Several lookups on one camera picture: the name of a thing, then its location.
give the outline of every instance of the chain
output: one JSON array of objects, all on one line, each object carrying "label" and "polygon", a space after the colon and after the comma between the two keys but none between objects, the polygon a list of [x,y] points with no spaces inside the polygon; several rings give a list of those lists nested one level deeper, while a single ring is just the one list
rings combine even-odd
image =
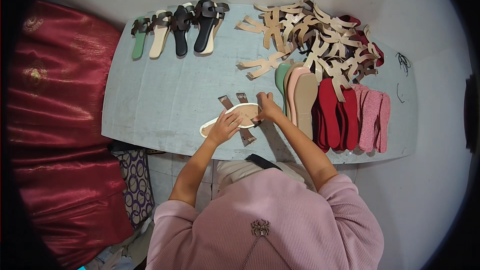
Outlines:
[{"label": "chain", "polygon": [[275,249],[275,251],[278,253],[278,255],[282,258],[282,260],[285,262],[285,264],[288,266],[288,268],[290,270],[293,270],[292,266],[290,266],[290,264],[285,260],[285,258],[283,257],[283,255],[279,252],[279,250],[275,247],[275,245],[273,245],[272,241],[270,241],[269,238],[265,237],[265,239],[267,239],[268,243],[270,243],[273,248]]},{"label": "chain", "polygon": [[253,245],[251,246],[250,251],[248,252],[247,258],[246,258],[245,261],[243,262],[243,265],[242,265],[242,267],[241,267],[241,270],[243,270],[243,268],[245,268],[245,265],[247,264],[248,258],[250,257],[252,251],[254,250],[255,244],[257,244],[258,239],[260,239],[260,236],[258,236],[258,237],[255,239],[255,242],[254,242]]},{"label": "chain", "polygon": [[255,245],[257,244],[257,241],[258,239],[260,239],[260,237],[265,237],[265,239],[267,239],[268,243],[270,243],[270,245],[272,245],[273,249],[275,249],[275,251],[278,253],[278,255],[282,258],[282,260],[285,262],[285,264],[288,266],[288,268],[290,270],[293,270],[292,266],[290,266],[290,264],[285,260],[285,258],[283,257],[283,255],[279,252],[279,250],[275,247],[275,245],[273,245],[272,241],[270,241],[269,238],[267,238],[266,236],[264,235],[260,235],[258,236],[256,239],[255,239],[255,242],[253,243],[253,245],[251,246],[250,248],[250,251],[248,252],[248,255],[247,255],[247,258],[245,259],[245,261],[243,262],[243,265],[241,267],[241,270],[243,270],[245,268],[245,266],[247,265],[247,261],[250,257],[250,255],[252,254],[252,251],[254,250],[254,247]]}]

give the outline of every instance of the ribbed knit fabric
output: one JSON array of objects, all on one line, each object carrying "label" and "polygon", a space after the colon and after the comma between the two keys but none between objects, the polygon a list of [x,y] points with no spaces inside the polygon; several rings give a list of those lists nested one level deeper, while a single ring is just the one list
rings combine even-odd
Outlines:
[{"label": "ribbed knit fabric", "polygon": [[[200,214],[183,201],[157,207],[146,269],[241,269],[256,239],[251,224],[261,219],[293,269],[376,269],[384,249],[349,177],[331,178],[317,194],[270,168],[227,186]],[[260,237],[244,269],[288,266]]]}]

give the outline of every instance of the purple circle pattern fabric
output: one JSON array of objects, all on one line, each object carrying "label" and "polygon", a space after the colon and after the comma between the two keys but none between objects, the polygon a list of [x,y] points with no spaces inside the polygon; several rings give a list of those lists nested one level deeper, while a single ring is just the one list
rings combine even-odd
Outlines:
[{"label": "purple circle pattern fabric", "polygon": [[127,189],[123,190],[125,209],[133,228],[141,224],[152,212],[155,202],[147,168],[145,149],[113,152],[120,161],[120,169]]}]

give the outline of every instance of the hand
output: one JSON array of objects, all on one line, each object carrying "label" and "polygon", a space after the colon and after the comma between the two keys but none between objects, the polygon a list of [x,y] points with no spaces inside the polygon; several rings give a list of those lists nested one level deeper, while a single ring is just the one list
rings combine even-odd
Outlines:
[{"label": "hand", "polygon": [[273,93],[269,92],[260,92],[257,94],[257,97],[261,100],[261,113],[255,117],[255,121],[262,119],[275,122],[279,117],[283,116],[282,108],[280,108],[273,101]]},{"label": "hand", "polygon": [[237,131],[238,127],[242,123],[243,118],[239,116],[239,113],[228,113],[224,109],[218,119],[216,120],[213,128],[208,133],[206,141],[211,141],[215,146],[219,146],[223,142],[229,140]]}]

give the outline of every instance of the tile floor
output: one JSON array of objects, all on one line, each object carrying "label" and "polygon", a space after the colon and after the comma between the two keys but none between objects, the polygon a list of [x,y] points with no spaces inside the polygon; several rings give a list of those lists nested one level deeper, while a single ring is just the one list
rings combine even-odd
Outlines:
[{"label": "tile floor", "polygon": [[[189,159],[189,156],[173,153],[150,154],[148,156],[148,168],[150,169],[155,207],[169,199],[177,176]],[[201,180],[195,204],[195,209],[198,212],[203,211],[217,193],[219,187],[217,184],[217,163],[217,160],[210,161]],[[357,164],[339,164],[335,166],[339,173],[346,174],[355,182]]]}]

